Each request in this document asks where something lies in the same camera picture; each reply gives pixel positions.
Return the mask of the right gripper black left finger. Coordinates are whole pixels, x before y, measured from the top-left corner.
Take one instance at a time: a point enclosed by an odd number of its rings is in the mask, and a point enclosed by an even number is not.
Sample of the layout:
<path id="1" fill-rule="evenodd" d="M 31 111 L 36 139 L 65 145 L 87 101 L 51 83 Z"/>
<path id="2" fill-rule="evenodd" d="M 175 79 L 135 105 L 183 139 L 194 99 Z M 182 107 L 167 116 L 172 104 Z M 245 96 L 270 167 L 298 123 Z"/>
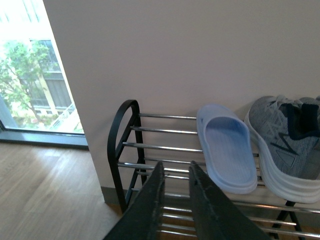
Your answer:
<path id="1" fill-rule="evenodd" d="M 161 162 L 105 240 L 158 240 L 165 198 L 165 173 Z"/>

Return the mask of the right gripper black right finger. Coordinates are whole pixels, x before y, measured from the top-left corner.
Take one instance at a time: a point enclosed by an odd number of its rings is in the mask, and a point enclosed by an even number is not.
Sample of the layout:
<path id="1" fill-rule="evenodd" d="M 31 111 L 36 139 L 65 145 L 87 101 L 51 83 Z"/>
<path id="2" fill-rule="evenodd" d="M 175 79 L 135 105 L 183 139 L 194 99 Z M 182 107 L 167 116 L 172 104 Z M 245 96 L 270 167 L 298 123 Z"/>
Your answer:
<path id="1" fill-rule="evenodd" d="M 199 240 L 269 240 L 222 190 L 192 161 L 189 166 L 189 195 Z"/>

